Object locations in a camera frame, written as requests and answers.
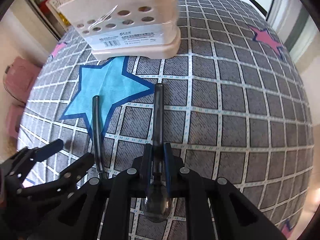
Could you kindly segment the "grey checkered star tablecloth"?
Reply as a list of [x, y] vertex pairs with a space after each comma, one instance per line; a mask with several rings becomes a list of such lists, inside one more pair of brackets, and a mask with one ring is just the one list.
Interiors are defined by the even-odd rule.
[[[308, 100], [286, 48], [279, 58], [254, 41], [248, 25], [276, 33], [240, 0], [178, 0], [181, 45], [167, 60], [130, 57], [127, 71], [164, 83], [164, 140], [199, 175], [225, 177], [280, 230], [293, 228], [306, 198], [313, 162]], [[31, 90], [21, 121], [18, 149], [62, 139], [62, 152], [36, 163], [24, 184], [42, 184], [86, 152], [92, 143], [82, 118], [59, 120], [78, 90], [80, 66], [101, 65], [79, 33], [50, 56]], [[129, 168], [151, 138], [153, 95], [114, 110], [104, 148], [109, 177]], [[186, 239], [184, 200], [173, 201], [161, 223], [131, 200], [129, 239]]]

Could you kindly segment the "black handled steel spoon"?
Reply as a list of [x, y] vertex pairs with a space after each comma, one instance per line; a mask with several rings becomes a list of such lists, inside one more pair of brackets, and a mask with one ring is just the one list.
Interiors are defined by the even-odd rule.
[[142, 210], [144, 216], [153, 223], [165, 221], [170, 214], [172, 204], [162, 181], [162, 176], [165, 174], [163, 122], [164, 86], [162, 83], [157, 83], [153, 97], [152, 143], [145, 146], [141, 164], [141, 178], [145, 185]]

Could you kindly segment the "pink chair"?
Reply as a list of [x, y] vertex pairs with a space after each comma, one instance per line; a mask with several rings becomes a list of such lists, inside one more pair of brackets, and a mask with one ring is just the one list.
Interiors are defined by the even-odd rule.
[[20, 104], [12, 103], [9, 107], [5, 127], [7, 134], [17, 139], [22, 114], [29, 98], [31, 89], [41, 68], [29, 61], [16, 57], [5, 70], [3, 85], [7, 92]]

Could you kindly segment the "beige plastic utensil holder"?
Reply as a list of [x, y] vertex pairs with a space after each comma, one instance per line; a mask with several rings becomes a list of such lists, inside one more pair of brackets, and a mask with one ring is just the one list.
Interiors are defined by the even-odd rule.
[[177, 0], [70, 0], [59, 10], [97, 60], [169, 59], [180, 47]]

